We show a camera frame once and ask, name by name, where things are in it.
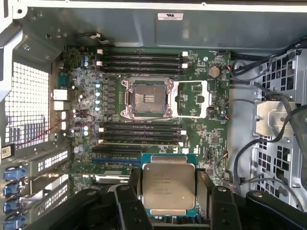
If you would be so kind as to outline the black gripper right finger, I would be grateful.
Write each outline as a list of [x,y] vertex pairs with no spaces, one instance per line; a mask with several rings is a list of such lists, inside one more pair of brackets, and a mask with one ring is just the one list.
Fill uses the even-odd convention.
[[196,170],[196,197],[212,230],[305,230],[306,213],[267,192],[245,197],[214,185],[204,169]]

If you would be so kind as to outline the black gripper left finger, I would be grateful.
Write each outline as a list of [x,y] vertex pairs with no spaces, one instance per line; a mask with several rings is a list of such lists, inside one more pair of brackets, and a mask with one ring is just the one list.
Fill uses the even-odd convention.
[[141,169],[134,169],[127,184],[103,193],[83,189],[39,217],[27,230],[151,230],[146,210],[136,196]]

